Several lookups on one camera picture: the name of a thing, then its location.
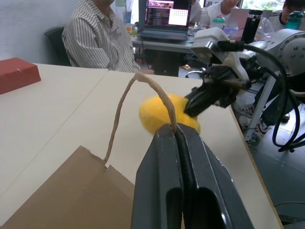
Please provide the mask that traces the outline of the clear plastic bottle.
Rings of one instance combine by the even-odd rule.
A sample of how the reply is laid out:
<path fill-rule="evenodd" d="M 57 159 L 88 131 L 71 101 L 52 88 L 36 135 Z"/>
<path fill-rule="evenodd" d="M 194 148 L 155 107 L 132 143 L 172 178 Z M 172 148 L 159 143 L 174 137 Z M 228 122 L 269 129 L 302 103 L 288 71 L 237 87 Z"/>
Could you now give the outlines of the clear plastic bottle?
<path fill-rule="evenodd" d="M 198 20 L 198 27 L 199 28 L 209 28 L 210 26 L 210 17 L 208 15 L 208 11 L 206 8 L 202 8 Z"/>

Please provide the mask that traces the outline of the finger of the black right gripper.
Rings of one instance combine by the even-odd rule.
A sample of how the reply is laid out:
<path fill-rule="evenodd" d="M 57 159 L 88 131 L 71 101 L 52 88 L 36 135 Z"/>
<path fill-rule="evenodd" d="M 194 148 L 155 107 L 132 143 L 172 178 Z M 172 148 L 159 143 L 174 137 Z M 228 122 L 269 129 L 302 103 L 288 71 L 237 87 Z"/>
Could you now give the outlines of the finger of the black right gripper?
<path fill-rule="evenodd" d="M 185 96 L 187 105 L 212 105 L 223 95 L 223 89 L 217 85 L 195 87 Z"/>
<path fill-rule="evenodd" d="M 222 108 L 226 108 L 229 105 L 229 101 L 219 96 L 211 95 L 197 95 L 197 96 L 186 96 L 188 99 L 184 108 L 184 113 L 190 117 L 196 117 L 211 105 L 216 105 Z"/>

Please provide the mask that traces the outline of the black office chair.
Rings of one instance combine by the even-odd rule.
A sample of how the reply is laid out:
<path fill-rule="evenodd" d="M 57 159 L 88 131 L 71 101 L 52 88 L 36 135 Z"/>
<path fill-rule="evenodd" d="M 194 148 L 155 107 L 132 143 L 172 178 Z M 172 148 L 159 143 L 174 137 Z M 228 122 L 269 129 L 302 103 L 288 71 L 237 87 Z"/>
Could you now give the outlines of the black office chair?
<path fill-rule="evenodd" d="M 45 32 L 45 36 L 48 38 L 54 53 L 58 59 L 58 64 L 62 66 L 69 66 L 71 67 L 70 60 L 66 53 L 63 41 L 62 41 L 62 33 L 64 27 L 56 27 L 49 29 Z"/>

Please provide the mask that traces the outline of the pink laptop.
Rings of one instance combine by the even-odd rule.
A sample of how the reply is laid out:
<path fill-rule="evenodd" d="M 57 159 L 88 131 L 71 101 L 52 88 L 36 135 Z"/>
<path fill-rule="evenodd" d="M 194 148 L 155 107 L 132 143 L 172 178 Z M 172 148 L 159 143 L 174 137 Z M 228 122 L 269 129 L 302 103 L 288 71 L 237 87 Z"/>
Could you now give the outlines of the pink laptop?
<path fill-rule="evenodd" d="M 225 23 L 223 31 L 228 33 L 232 30 L 243 31 L 247 17 L 249 15 L 249 9 L 234 8 L 231 10 L 230 16 Z"/>

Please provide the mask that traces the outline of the black tumbler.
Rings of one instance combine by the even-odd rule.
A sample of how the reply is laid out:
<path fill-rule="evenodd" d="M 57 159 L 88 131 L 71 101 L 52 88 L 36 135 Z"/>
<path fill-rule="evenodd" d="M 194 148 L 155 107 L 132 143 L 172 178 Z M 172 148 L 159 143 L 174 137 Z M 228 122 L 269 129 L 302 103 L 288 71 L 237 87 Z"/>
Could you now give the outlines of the black tumbler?
<path fill-rule="evenodd" d="M 242 42 L 250 44 L 254 41 L 254 37 L 257 32 L 257 28 L 259 26 L 262 14 L 262 10 L 249 10 L 244 31 L 241 37 Z"/>

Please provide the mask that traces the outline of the person in white shirt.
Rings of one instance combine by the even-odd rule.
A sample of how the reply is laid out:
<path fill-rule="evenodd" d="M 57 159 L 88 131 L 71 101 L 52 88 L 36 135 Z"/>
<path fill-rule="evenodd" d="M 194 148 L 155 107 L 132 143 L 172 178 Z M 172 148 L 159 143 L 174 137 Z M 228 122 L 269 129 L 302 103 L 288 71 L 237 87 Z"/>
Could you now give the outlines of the person in white shirt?
<path fill-rule="evenodd" d="M 210 28 L 211 28 L 211 22 L 213 18 L 215 18 L 217 15 L 221 14 L 224 16 L 225 21 L 228 20 L 231 10 L 237 7 L 237 3 L 239 0 L 222 0 L 218 3 L 212 4 L 209 7 L 207 7 L 208 15 L 210 17 Z"/>

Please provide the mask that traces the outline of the grey background desk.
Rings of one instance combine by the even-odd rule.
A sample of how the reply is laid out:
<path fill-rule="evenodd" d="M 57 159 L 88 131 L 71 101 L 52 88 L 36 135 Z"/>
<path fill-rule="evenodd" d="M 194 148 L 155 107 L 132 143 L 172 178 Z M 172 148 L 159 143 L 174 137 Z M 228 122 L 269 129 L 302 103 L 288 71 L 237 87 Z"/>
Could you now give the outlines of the grey background desk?
<path fill-rule="evenodd" d="M 146 66 L 156 75 L 178 77 L 181 68 L 194 60 L 191 44 L 187 42 L 170 42 L 132 38 L 134 48 L 140 53 L 136 59 L 145 61 Z"/>

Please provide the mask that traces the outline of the yellow plush toy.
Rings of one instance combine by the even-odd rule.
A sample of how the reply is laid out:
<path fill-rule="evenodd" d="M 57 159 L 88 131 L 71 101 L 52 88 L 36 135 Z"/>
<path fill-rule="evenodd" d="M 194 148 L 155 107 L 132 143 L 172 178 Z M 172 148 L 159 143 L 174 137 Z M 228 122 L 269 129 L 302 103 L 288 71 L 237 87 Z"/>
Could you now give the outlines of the yellow plush toy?
<path fill-rule="evenodd" d="M 188 100 L 178 94 L 168 93 L 168 97 L 175 108 L 176 122 L 201 131 L 197 117 L 190 117 L 184 113 Z M 146 99 L 139 108 L 139 118 L 142 126 L 150 134 L 154 134 L 164 124 L 170 123 L 168 111 L 159 96 Z"/>

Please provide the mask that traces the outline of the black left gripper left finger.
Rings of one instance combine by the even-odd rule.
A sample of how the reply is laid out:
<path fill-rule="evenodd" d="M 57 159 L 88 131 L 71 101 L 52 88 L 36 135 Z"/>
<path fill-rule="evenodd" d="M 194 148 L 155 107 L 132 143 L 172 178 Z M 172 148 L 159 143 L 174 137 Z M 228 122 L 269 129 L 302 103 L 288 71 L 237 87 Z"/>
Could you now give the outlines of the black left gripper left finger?
<path fill-rule="evenodd" d="M 181 229 L 183 181 L 169 124 L 155 134 L 136 173 L 131 229 Z"/>

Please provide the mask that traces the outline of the red box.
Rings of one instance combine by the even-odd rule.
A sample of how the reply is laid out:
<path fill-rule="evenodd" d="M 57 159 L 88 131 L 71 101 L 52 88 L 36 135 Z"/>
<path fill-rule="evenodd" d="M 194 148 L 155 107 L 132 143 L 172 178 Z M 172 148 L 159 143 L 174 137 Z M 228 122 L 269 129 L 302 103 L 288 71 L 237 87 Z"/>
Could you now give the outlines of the red box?
<path fill-rule="evenodd" d="M 0 94 L 41 81 L 37 65 L 19 58 L 0 61 Z"/>

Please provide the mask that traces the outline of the white sneaker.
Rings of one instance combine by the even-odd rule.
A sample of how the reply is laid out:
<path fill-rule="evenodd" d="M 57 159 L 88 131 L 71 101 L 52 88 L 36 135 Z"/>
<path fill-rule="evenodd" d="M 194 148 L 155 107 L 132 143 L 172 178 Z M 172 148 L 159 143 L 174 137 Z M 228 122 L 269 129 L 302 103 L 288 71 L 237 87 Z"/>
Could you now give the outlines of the white sneaker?
<path fill-rule="evenodd" d="M 256 124 L 254 134 L 258 137 L 264 137 L 264 135 L 270 130 L 270 126 L 266 125 L 262 119 Z"/>

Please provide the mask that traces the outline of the person in dark-trimmed shirt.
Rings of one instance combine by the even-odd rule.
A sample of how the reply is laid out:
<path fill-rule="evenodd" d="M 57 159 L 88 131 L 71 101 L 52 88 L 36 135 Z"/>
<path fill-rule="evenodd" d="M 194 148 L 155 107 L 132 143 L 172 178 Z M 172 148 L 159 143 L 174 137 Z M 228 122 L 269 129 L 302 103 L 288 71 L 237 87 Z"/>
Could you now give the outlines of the person in dark-trimmed shirt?
<path fill-rule="evenodd" d="M 281 11 L 274 11 L 269 21 L 275 32 L 285 28 L 290 14 L 294 11 L 305 13 L 305 0 L 285 0 Z"/>

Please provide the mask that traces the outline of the white bottle with teal lid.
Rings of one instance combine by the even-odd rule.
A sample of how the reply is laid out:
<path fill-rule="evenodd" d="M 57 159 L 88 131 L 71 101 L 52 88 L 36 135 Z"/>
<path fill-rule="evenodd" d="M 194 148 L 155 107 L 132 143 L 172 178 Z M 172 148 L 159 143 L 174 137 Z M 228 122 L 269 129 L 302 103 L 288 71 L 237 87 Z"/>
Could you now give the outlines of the white bottle with teal lid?
<path fill-rule="evenodd" d="M 219 28 L 222 30 L 224 28 L 224 25 L 225 25 L 225 18 L 221 14 L 213 18 L 211 22 L 211 28 Z"/>

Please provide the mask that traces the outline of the person in striped shirt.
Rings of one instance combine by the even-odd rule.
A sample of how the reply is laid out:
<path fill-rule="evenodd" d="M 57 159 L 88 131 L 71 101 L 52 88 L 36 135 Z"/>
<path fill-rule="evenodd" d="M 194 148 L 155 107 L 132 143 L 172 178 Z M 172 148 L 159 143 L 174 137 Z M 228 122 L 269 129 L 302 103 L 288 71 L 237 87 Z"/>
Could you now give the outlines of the person in striped shirt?
<path fill-rule="evenodd" d="M 130 34 L 111 9 L 114 0 L 81 0 L 64 26 L 62 41 L 73 67 L 137 73 Z"/>

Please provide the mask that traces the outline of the brown paper bag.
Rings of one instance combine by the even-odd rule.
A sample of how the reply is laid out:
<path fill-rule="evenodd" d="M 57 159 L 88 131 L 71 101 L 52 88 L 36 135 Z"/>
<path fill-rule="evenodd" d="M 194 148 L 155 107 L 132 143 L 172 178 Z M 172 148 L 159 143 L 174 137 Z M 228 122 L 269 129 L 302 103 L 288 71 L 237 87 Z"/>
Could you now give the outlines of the brown paper bag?
<path fill-rule="evenodd" d="M 136 173 L 154 137 L 139 108 L 154 96 L 175 135 L 174 105 L 154 79 L 107 73 L 0 199 L 0 229 L 131 229 Z"/>

